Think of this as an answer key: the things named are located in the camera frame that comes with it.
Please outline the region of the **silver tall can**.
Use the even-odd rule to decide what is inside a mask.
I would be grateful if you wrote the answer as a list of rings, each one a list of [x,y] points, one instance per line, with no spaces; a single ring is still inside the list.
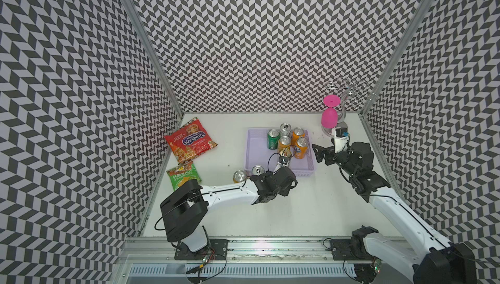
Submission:
[[[256,176],[260,176],[264,173],[266,173],[266,169],[262,165],[256,165],[251,170],[251,174]]]

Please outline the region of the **lilac plastic basket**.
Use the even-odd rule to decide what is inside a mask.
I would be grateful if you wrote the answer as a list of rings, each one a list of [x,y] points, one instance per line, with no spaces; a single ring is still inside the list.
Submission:
[[[270,128],[250,128],[247,131],[246,155],[244,169],[248,174],[254,166],[262,166],[274,170],[277,165],[277,155],[267,148],[267,135]],[[289,168],[297,177],[310,177],[316,170],[316,158],[309,140],[309,132],[305,130],[305,138],[308,141],[308,150],[303,159],[292,157]]]

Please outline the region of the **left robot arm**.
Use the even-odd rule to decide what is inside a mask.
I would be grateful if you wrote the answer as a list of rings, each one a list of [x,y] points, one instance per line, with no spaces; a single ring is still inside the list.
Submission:
[[[192,253],[209,247],[210,239],[201,222],[212,211],[235,205],[268,203],[281,195],[287,197],[298,184],[293,171],[284,166],[275,172],[252,175],[231,185],[200,185],[190,179],[160,204],[167,241],[187,246]]]

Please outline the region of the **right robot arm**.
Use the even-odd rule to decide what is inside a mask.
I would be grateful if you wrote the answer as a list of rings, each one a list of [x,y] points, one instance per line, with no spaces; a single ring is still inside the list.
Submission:
[[[336,164],[356,194],[381,212],[410,245],[410,249],[363,226],[351,234],[350,251],[358,259],[389,264],[412,283],[476,283],[476,263],[464,243],[453,243],[432,228],[404,202],[373,167],[369,143],[354,142],[345,151],[314,144],[317,162]]]

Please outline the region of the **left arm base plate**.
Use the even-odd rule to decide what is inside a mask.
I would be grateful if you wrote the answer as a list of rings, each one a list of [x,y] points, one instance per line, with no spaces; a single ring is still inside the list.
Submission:
[[[202,261],[204,258],[224,261],[227,258],[229,241],[227,239],[210,239],[208,245],[199,251],[190,251],[185,243],[179,241],[174,246],[176,261]]]

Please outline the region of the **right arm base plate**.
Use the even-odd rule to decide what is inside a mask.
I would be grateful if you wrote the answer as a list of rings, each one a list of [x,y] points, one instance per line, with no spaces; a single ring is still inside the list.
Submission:
[[[350,239],[330,239],[328,249],[332,252],[334,261],[372,261],[360,241]]]

